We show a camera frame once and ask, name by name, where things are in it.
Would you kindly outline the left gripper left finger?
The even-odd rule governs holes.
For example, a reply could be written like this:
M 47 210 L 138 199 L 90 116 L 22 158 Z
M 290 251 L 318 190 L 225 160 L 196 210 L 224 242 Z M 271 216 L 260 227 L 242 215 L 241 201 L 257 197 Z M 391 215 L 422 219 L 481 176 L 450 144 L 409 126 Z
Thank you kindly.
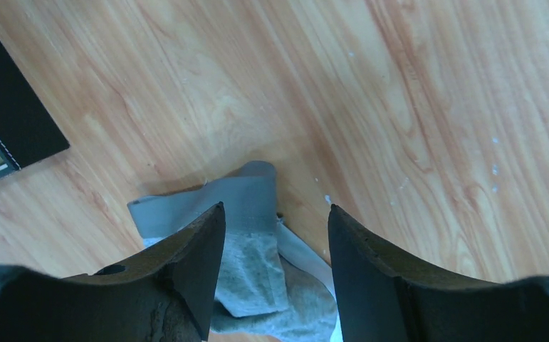
M 225 231 L 217 203 L 95 274 L 0 265 L 0 341 L 206 341 Z

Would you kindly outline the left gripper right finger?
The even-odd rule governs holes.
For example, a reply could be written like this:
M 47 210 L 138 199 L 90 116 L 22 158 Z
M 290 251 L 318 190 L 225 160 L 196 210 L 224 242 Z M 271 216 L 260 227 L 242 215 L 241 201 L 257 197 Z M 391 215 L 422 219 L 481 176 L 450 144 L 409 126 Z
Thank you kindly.
M 337 205 L 328 239 L 345 341 L 549 341 L 549 276 L 497 284 L 443 269 Z

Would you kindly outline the grey underwear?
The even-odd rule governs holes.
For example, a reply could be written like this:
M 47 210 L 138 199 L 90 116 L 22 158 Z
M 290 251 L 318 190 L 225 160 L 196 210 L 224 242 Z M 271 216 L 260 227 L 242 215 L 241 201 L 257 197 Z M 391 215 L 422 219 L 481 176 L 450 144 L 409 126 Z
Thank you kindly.
M 211 329 L 280 341 L 341 341 L 331 267 L 277 212 L 276 169 L 250 161 L 195 190 L 128 204 L 146 247 L 178 232 L 217 202 L 226 234 Z

